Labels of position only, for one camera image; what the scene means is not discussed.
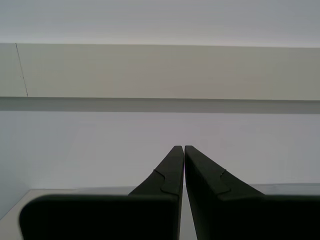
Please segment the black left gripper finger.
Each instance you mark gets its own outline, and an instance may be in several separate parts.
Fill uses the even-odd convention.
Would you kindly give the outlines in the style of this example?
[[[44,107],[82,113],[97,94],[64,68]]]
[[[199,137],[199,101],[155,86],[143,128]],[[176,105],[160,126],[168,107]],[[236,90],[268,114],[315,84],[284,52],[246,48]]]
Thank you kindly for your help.
[[[320,198],[264,194],[191,145],[185,181],[199,240],[317,240]]]
[[[25,240],[177,240],[185,156],[173,147],[127,195],[49,194],[19,214]]]

